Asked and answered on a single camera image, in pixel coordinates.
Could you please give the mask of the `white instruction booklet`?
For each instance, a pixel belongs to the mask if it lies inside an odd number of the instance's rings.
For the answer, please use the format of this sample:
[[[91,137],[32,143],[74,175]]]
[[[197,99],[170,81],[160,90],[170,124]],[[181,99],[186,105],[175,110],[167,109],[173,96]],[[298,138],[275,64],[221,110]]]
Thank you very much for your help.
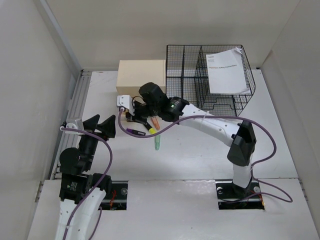
[[[245,78],[243,56],[243,50],[238,47],[206,55],[211,94],[240,95],[250,92]]]

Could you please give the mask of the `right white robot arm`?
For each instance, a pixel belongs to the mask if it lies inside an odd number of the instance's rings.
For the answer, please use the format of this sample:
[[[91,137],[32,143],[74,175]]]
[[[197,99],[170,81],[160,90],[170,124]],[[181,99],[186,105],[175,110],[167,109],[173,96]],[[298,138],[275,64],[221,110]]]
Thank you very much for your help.
[[[169,123],[178,123],[214,137],[229,147],[227,159],[233,165],[232,193],[243,197],[250,191],[252,155],[255,151],[256,135],[249,120],[241,123],[228,121],[197,108],[187,100],[167,97],[161,88],[148,82],[139,89],[142,103],[130,95],[118,96],[118,106],[125,109],[126,118],[145,123],[149,117],[160,117]]]

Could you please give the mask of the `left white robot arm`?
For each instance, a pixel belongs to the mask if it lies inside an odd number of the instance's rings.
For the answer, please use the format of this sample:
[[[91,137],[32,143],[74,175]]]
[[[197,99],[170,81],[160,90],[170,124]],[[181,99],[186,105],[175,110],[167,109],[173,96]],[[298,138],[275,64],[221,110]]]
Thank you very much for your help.
[[[116,136],[116,117],[99,123],[100,115],[85,121],[68,119],[60,130],[80,136],[77,147],[63,150],[59,156],[61,184],[60,210],[55,239],[90,240],[102,215],[101,203],[111,195],[112,180],[106,173],[87,174],[101,142],[106,144]]]

